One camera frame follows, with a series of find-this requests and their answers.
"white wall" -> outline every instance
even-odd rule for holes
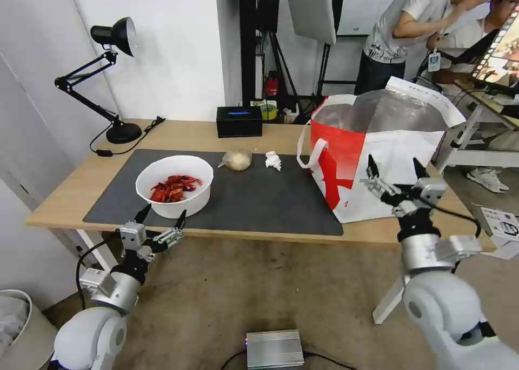
[[[40,309],[76,292],[76,258],[43,228],[27,227],[29,209],[0,180],[0,289],[24,290]]]
[[[107,71],[124,117],[216,119],[225,103],[216,0],[75,1],[87,28],[135,22],[139,55],[120,53]]]
[[[242,63],[240,55],[239,0],[216,0],[222,49],[225,105],[236,106],[242,98]]]
[[[0,33],[0,53],[68,159],[78,164],[90,152],[90,140],[108,123],[54,87],[56,77],[95,56],[74,1],[0,0]],[[117,111],[103,75],[76,89]]]
[[[74,169],[1,55],[0,166],[35,201],[43,201]]]

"black desk mat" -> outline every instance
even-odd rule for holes
[[[298,234],[343,234],[342,225],[326,204],[310,172],[293,155],[280,155],[281,172],[265,167],[265,154],[253,154],[250,168],[218,169],[224,153],[135,150],[83,221],[124,224],[146,206],[135,192],[137,176],[150,163],[173,155],[193,155],[214,169],[207,205],[186,220],[186,228]],[[150,210],[144,224],[168,227],[167,219]]]

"lamp shade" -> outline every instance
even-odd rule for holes
[[[119,19],[112,27],[92,26],[90,35],[99,44],[116,46],[123,53],[135,57],[137,33],[130,17]]]

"silver power supply box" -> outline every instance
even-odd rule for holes
[[[304,365],[303,348],[297,329],[250,332],[247,345],[247,369],[278,369]]]

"lamp base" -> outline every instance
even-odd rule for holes
[[[114,144],[133,142],[142,135],[142,130],[137,124],[115,124],[107,131],[107,140]]]

